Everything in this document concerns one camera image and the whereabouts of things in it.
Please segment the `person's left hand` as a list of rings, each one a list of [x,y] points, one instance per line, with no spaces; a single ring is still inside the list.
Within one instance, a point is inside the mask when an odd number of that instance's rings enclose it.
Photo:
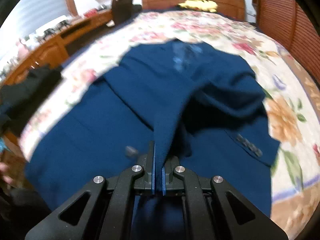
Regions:
[[[12,185],[14,180],[8,175],[9,167],[6,163],[0,162],[0,174],[1,174],[1,180],[3,180],[5,183]]]

